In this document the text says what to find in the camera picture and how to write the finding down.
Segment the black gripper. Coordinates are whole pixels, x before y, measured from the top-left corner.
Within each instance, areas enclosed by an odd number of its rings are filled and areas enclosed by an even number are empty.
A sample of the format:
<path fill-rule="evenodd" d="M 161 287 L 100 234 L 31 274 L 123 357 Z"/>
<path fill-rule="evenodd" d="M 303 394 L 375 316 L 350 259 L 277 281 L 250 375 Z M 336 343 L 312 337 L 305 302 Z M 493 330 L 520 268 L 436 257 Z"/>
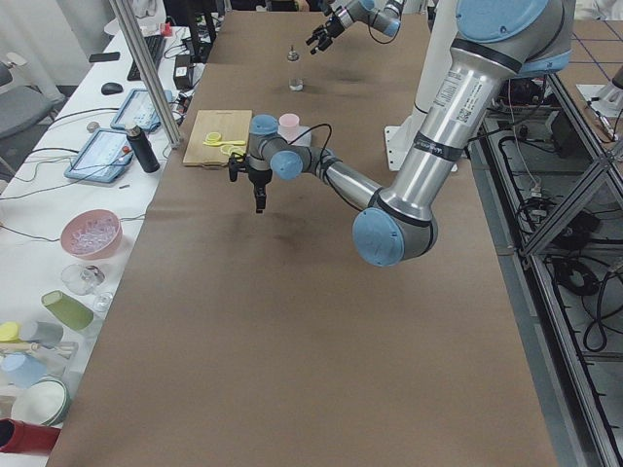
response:
<path fill-rule="evenodd" d="M 311 54 L 324 52 L 344 31 L 345 28 L 340 20 L 337 17 L 330 17 L 312 32 L 311 37 L 306 40 L 306 45 L 311 47 Z"/>
<path fill-rule="evenodd" d="M 237 154 L 229 156 L 228 170 L 231 182 L 236 182 L 240 173 L 248 175 L 254 186 L 255 212 L 262 214 L 267 203 L 266 187 L 272 181 L 273 172 L 270 169 L 255 168 L 250 156 Z"/>

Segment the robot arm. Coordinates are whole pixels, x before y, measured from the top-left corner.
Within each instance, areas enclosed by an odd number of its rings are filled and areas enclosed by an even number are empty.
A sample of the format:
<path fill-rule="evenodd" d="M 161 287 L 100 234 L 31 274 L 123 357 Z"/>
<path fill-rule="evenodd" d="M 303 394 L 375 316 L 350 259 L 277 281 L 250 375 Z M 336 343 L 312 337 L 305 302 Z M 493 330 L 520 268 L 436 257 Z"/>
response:
<path fill-rule="evenodd" d="M 404 5 L 404 1 L 386 1 L 382 8 L 377 8 L 374 1 L 321 1 L 320 9 L 327 20 L 312 32 L 306 44 L 311 46 L 311 54 L 324 52 L 334 39 L 357 22 L 392 41 L 399 31 Z"/>
<path fill-rule="evenodd" d="M 352 238 L 360 257 L 388 267 L 425 254 L 437 239 L 432 203 L 476 133 L 502 84 L 556 73 L 570 57 L 572 1 L 459 1 L 451 9 L 451 65 L 388 187 L 347 166 L 330 150 L 295 146 L 270 115 L 252 118 L 247 154 L 228 163 L 231 181 L 247 174 L 256 210 L 274 176 L 315 175 L 358 209 Z"/>

